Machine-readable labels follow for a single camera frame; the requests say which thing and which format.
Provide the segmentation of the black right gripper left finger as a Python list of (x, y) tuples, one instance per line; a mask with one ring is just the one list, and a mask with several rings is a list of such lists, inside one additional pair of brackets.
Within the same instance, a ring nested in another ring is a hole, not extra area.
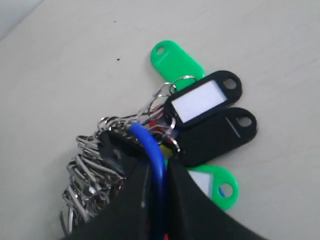
[(143, 148), (118, 133), (76, 138), (60, 224), (66, 240), (146, 240), (152, 188)]

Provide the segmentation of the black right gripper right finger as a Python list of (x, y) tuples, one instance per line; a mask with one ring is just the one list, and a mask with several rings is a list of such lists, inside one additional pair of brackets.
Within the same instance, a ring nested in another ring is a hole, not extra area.
[(210, 200), (176, 160), (166, 170), (166, 232), (170, 240), (265, 239)]

